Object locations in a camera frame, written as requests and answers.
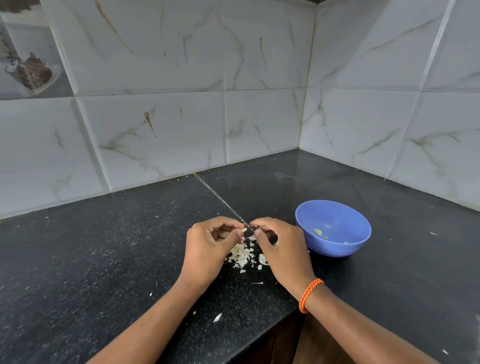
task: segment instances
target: wall tile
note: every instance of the wall tile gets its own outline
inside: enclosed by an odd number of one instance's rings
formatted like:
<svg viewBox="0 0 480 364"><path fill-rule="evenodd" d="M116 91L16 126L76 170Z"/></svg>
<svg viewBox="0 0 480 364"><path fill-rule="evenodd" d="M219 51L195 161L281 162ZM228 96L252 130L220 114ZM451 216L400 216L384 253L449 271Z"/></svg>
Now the wall tile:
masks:
<svg viewBox="0 0 480 364"><path fill-rule="evenodd" d="M480 211L480 95L422 93L391 179Z"/></svg>
<svg viewBox="0 0 480 364"><path fill-rule="evenodd" d="M109 189L225 164L222 94L79 97Z"/></svg>
<svg viewBox="0 0 480 364"><path fill-rule="evenodd" d="M419 94L309 88L300 148L388 177Z"/></svg>
<svg viewBox="0 0 480 364"><path fill-rule="evenodd" d="M44 0L76 95L222 90L218 0Z"/></svg>
<svg viewBox="0 0 480 364"><path fill-rule="evenodd" d="M73 96L41 5L0 13L0 44L0 99Z"/></svg>
<svg viewBox="0 0 480 364"><path fill-rule="evenodd" d="M318 6L309 87L420 91L448 0Z"/></svg>
<svg viewBox="0 0 480 364"><path fill-rule="evenodd" d="M457 0L424 90L480 92L480 1Z"/></svg>
<svg viewBox="0 0 480 364"><path fill-rule="evenodd" d="M221 0L226 90L305 87L315 5Z"/></svg>
<svg viewBox="0 0 480 364"><path fill-rule="evenodd" d="M228 163L297 148L304 93L225 91Z"/></svg>
<svg viewBox="0 0 480 364"><path fill-rule="evenodd" d="M0 101L0 216L106 192L73 98Z"/></svg>

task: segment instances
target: blue bowl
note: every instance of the blue bowl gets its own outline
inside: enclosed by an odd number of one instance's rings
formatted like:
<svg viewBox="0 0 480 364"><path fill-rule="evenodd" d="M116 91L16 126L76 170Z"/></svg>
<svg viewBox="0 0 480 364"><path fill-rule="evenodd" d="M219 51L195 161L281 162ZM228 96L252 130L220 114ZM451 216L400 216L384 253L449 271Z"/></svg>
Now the blue bowl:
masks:
<svg viewBox="0 0 480 364"><path fill-rule="evenodd" d="M370 223L360 212L334 201L304 202L297 207L295 219L308 247L326 256L351 255L372 234Z"/></svg>

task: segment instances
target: forearm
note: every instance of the forearm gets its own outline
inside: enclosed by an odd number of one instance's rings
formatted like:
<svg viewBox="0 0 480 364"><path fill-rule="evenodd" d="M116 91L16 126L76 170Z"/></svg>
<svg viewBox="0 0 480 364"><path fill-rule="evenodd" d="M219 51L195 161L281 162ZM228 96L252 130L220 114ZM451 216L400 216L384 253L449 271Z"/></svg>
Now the forearm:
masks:
<svg viewBox="0 0 480 364"><path fill-rule="evenodd" d="M305 304L357 364L438 364L319 285Z"/></svg>
<svg viewBox="0 0 480 364"><path fill-rule="evenodd" d="M182 276L145 314L95 355L96 363L156 363L168 341L204 288Z"/></svg>

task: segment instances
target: hand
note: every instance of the hand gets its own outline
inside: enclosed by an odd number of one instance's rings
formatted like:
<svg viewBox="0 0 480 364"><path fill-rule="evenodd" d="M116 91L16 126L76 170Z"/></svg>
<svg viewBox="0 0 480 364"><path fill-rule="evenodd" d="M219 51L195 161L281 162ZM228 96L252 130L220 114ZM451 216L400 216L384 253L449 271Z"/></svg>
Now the hand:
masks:
<svg viewBox="0 0 480 364"><path fill-rule="evenodd" d="M223 216L194 224L187 232L179 280L193 283L203 293L218 276L230 250L240 243L243 228L241 222Z"/></svg>
<svg viewBox="0 0 480 364"><path fill-rule="evenodd" d="M276 280L299 301L315 279L302 229L276 218L258 218L250 225L259 227L254 236ZM268 240L273 233L278 236L275 245Z"/></svg>

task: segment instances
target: orange bracelet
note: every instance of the orange bracelet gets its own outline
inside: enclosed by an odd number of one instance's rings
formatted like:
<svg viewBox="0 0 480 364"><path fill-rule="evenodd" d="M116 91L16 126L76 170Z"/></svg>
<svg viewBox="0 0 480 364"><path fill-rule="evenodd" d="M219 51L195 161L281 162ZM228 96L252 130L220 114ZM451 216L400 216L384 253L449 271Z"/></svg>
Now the orange bracelet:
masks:
<svg viewBox="0 0 480 364"><path fill-rule="evenodd" d="M302 312L303 314L308 313L308 311L305 309L305 302L307 302L308 296L313 291L313 289L317 286L317 284L320 284L320 283L324 284L324 281L322 281L320 278L314 279L313 282L308 285L307 289L301 296L300 302L299 302L299 309L300 309L300 312Z"/></svg>

